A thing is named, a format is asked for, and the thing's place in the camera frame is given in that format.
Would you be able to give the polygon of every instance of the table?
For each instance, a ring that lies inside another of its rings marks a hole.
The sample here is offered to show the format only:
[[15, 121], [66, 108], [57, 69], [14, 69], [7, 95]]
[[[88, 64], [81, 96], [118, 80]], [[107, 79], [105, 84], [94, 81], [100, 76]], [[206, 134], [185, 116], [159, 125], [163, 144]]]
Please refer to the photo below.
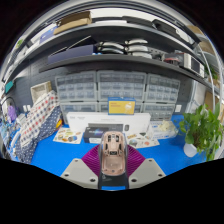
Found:
[[[172, 121], [178, 128], [182, 115], [173, 115]], [[80, 144], [66, 144], [54, 142], [56, 132], [50, 137], [40, 141], [33, 155], [31, 165], [39, 167], [56, 176], [61, 176], [74, 158], [81, 159], [90, 149], [97, 144], [85, 143], [82, 139]], [[160, 145], [148, 148], [141, 148], [138, 151], [145, 158], [153, 158], [166, 175], [170, 175], [190, 165], [205, 162], [204, 153], [196, 154], [189, 158], [185, 155], [183, 147], [185, 136], [177, 135], [175, 138], [159, 140]]]

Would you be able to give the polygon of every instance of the paper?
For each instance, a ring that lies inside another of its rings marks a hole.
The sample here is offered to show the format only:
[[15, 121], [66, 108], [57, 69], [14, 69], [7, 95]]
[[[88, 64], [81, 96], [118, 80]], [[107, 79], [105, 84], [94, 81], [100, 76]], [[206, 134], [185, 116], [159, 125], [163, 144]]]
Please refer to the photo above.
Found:
[[151, 136], [149, 135], [149, 133], [127, 134], [126, 142], [128, 145], [136, 149], [159, 145], [157, 139], [151, 140]]
[[80, 144], [82, 140], [82, 132], [72, 132], [70, 128], [60, 128], [58, 133], [54, 137], [54, 142], [62, 142], [62, 143], [71, 143], [71, 144]]

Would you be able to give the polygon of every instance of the pink object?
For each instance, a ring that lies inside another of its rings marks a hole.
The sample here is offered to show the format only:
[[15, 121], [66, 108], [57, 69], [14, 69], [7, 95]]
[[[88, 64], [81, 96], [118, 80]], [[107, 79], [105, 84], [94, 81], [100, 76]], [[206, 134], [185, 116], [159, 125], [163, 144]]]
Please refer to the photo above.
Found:
[[10, 117], [11, 121], [14, 121], [17, 118], [16, 110], [13, 106], [8, 107], [8, 116]]

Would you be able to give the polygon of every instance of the cardboard box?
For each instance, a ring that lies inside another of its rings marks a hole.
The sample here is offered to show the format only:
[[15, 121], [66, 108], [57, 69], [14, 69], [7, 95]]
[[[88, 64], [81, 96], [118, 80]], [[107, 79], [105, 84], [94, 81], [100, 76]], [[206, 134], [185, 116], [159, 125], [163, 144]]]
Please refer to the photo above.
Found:
[[196, 26], [188, 25], [187, 26], [193, 33], [204, 35], [204, 33]]
[[202, 41], [199, 43], [202, 51], [206, 51], [210, 54], [215, 55], [215, 52], [213, 51], [212, 45], [208, 41]]
[[75, 13], [69, 15], [58, 22], [58, 28], [54, 30], [54, 35], [72, 29], [74, 27], [83, 26], [92, 23], [90, 11]]
[[85, 143], [100, 144], [102, 135], [109, 131], [109, 128], [87, 127], [83, 136]]
[[[212, 93], [206, 91], [205, 93], [205, 104], [208, 105], [208, 109], [210, 109], [211, 111], [213, 111], [213, 99], [212, 99]], [[215, 105], [219, 102], [218, 97], [215, 96]], [[220, 109], [220, 114], [218, 116], [218, 119], [221, 121], [221, 123], [224, 120], [224, 104], [221, 104], [221, 109]]]
[[108, 115], [94, 112], [69, 112], [67, 120], [72, 131], [84, 132], [86, 127], [106, 127], [109, 131], [123, 133], [147, 132], [150, 124], [149, 113], [135, 113], [133, 116]]
[[108, 97], [109, 115], [133, 115], [136, 100], [131, 97]]
[[219, 76], [218, 76], [218, 79], [215, 80], [215, 79], [212, 79], [213, 80], [213, 85], [216, 86], [217, 88], [220, 88], [220, 81], [219, 81]]

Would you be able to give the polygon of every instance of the box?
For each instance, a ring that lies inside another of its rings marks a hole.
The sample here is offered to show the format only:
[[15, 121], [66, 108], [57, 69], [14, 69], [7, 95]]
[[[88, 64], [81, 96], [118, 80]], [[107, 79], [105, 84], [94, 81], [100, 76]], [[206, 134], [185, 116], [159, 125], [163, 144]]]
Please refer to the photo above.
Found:
[[108, 114], [133, 115], [135, 103], [135, 98], [131, 97], [108, 97]]
[[187, 25], [187, 27], [193, 32], [193, 33], [197, 33], [197, 34], [201, 34], [204, 35], [204, 33], [196, 26], [194, 25]]
[[67, 114], [70, 129], [81, 132], [84, 132], [86, 127], [106, 127], [109, 128], [109, 131], [120, 131], [123, 133], [147, 132], [150, 118], [149, 113], [135, 113], [133, 116], [93, 112], [69, 112]]
[[69, 15], [58, 22], [58, 28], [54, 30], [54, 35], [72, 29], [74, 27], [83, 26], [92, 23], [90, 11], [75, 13]]
[[32, 86], [30, 88], [31, 96], [33, 100], [33, 104], [37, 101], [37, 99], [45, 93], [48, 93], [52, 90], [51, 82], [44, 82], [36, 86]]
[[104, 127], [104, 128], [87, 127], [85, 130], [84, 136], [83, 136], [84, 142], [100, 144], [102, 135], [108, 130], [109, 130], [109, 128], [106, 128], [106, 127]]
[[47, 39], [49, 39], [50, 37], [53, 37], [54, 36], [54, 30], [56, 28], [57, 28], [57, 26], [51, 28], [50, 30], [48, 30], [47, 32], [42, 34], [41, 37], [40, 37], [40, 44], [43, 43], [44, 41], [46, 41]]
[[[212, 97], [212, 93], [206, 91], [205, 93], [205, 104], [208, 105], [208, 109], [210, 109], [213, 112], [213, 97]], [[215, 96], [215, 105], [219, 102], [218, 97]], [[222, 123], [224, 120], [224, 104], [221, 104], [221, 109], [220, 109], [220, 113], [218, 116], [218, 119], [220, 120], [220, 122]]]
[[159, 128], [159, 125], [163, 123], [162, 121], [151, 121], [150, 125], [152, 127], [152, 130], [151, 130], [152, 140], [175, 138], [177, 136], [178, 130], [176, 126], [173, 124], [172, 121], [167, 121], [167, 122], [169, 122], [169, 125], [170, 125], [169, 128], [166, 131], [162, 131]]
[[96, 47], [94, 44], [70, 49], [62, 48], [61, 50], [56, 51], [48, 56], [48, 64], [56, 63], [70, 58], [92, 55], [93, 53], [95, 53], [95, 51]]

